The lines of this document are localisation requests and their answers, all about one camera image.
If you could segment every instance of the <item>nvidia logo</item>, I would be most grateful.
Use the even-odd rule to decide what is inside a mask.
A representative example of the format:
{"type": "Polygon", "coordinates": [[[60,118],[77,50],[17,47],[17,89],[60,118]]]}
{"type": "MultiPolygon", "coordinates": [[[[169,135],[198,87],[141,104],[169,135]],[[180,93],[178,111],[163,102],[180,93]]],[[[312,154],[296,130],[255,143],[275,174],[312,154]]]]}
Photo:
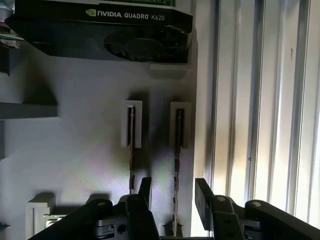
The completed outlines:
{"type": "Polygon", "coordinates": [[[86,14],[88,14],[90,17],[96,17],[97,16],[97,10],[96,9],[88,9],[85,11],[86,14]]]}

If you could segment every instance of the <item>graphics card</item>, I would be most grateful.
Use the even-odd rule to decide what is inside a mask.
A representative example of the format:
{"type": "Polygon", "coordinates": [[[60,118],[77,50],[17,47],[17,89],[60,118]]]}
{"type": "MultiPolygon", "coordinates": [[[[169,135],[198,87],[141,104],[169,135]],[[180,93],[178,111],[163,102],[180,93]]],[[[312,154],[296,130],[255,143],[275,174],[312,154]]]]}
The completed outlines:
{"type": "Polygon", "coordinates": [[[16,0],[5,22],[51,56],[153,63],[187,63],[193,29],[172,6],[101,0],[16,0]]]}

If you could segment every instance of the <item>black mechanical arm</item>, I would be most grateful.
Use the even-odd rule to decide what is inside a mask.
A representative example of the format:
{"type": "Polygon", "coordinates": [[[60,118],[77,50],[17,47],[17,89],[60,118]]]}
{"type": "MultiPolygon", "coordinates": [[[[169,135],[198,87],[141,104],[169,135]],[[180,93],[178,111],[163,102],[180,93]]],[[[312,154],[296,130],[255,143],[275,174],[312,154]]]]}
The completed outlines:
{"type": "MultiPolygon", "coordinates": [[[[151,193],[151,178],[144,178],[138,194],[123,196],[115,206],[93,200],[29,240],[169,240],[159,236],[151,193]]],[[[267,202],[252,200],[243,208],[214,195],[202,178],[195,180],[195,204],[215,240],[320,240],[320,230],[267,202]]]]}

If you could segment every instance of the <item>gray wall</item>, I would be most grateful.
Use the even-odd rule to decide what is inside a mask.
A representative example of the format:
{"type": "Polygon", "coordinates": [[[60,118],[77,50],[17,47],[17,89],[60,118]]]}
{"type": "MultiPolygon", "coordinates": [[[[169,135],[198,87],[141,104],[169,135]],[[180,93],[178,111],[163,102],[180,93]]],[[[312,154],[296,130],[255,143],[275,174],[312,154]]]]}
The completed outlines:
{"type": "MultiPolygon", "coordinates": [[[[170,101],[192,103],[197,69],[183,79],[151,77],[150,65],[47,56],[29,45],[12,55],[10,77],[0,75],[0,102],[20,103],[39,82],[59,103],[60,118],[5,122],[6,155],[0,162],[0,221],[6,240],[25,238],[25,207],[37,193],[53,192],[59,206],[84,204],[91,194],[117,203],[129,189],[129,150],[121,148],[121,101],[142,100],[143,149],[137,182],[152,176],[152,212],[160,232],[171,219],[174,158],[168,147],[170,101]]],[[[194,127],[182,151],[179,216],[190,235],[194,127]]]]}

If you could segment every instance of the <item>white panel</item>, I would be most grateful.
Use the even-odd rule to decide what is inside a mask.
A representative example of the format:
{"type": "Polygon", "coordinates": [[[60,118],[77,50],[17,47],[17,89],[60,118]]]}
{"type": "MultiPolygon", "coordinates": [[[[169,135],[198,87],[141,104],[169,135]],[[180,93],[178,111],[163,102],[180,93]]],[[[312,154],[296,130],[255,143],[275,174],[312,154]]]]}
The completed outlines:
{"type": "Polygon", "coordinates": [[[246,165],[248,161],[248,133],[251,100],[255,0],[238,0],[234,59],[234,86],[232,103],[231,138],[234,137],[230,156],[230,196],[244,204],[246,165]]]}
{"type": "MultiPolygon", "coordinates": [[[[145,151],[136,155],[141,160],[136,182],[152,176],[152,213],[163,231],[172,212],[174,159],[167,145],[170,101],[178,98],[196,105],[195,72],[183,81],[157,82],[146,71],[148,64],[51,57],[30,45],[21,47],[16,52],[18,66],[8,81],[0,79],[0,88],[48,81],[60,103],[61,118],[6,122],[8,158],[0,166],[0,206],[1,221],[11,227],[5,230],[5,239],[24,238],[25,205],[37,193],[55,193],[60,206],[82,205],[91,194],[109,194],[116,203],[128,194],[130,158],[128,150],[121,148],[120,129],[121,101],[130,97],[148,103],[145,151]]],[[[196,108],[192,109],[194,126],[196,108]]],[[[190,132],[192,147],[182,151],[179,190],[179,221],[186,236],[190,235],[193,196],[195,131],[190,132]]]]}
{"type": "Polygon", "coordinates": [[[320,228],[320,2],[219,4],[213,192],[320,228]]]}
{"type": "Polygon", "coordinates": [[[267,201],[270,196],[272,175],[272,141],[277,82],[281,2],[268,0],[264,6],[262,68],[260,84],[260,106],[258,119],[258,141],[256,149],[256,172],[254,198],[267,201]]]}
{"type": "Polygon", "coordinates": [[[282,34],[278,112],[272,180],[271,204],[285,210],[287,202],[287,178],[291,147],[291,127],[294,101],[296,48],[298,35],[299,1],[286,0],[281,12],[282,34]]]}
{"type": "Polygon", "coordinates": [[[320,8],[319,1],[311,1],[310,3],[310,17],[308,29],[308,43],[306,56],[306,74],[305,74],[305,101],[306,106],[303,116],[305,119],[305,145],[301,146],[300,163],[302,167],[299,168],[299,181],[297,192],[296,216],[298,218],[305,218],[306,213],[303,211],[308,205],[308,222],[316,228],[320,229],[320,134],[319,134],[319,66],[320,66],[320,15],[318,9],[320,8]],[[306,192],[303,184],[304,181],[310,182],[310,193],[306,192]]]}
{"type": "Polygon", "coordinates": [[[317,87],[320,60],[320,16],[317,9],[319,1],[310,5],[307,33],[307,52],[305,62],[304,89],[302,98],[301,135],[298,156],[295,211],[296,217],[308,220],[312,163],[314,158],[315,120],[317,115],[317,87]]]}
{"type": "Polygon", "coordinates": [[[228,189],[230,162],[230,132],[234,83],[234,57],[236,34],[236,1],[220,3],[216,121],[214,145],[213,191],[225,195],[228,189]]]}
{"type": "MultiPolygon", "coordinates": [[[[215,2],[212,0],[201,0],[195,2],[195,28],[198,43],[197,53],[197,95],[196,95],[196,121],[194,142],[194,168],[193,178],[203,178],[205,173],[205,152],[208,129],[211,118],[207,119],[212,108],[213,91],[213,58],[214,58],[214,31],[215,31],[215,2]]],[[[191,236],[206,237],[198,210],[192,196],[191,236]]]]}

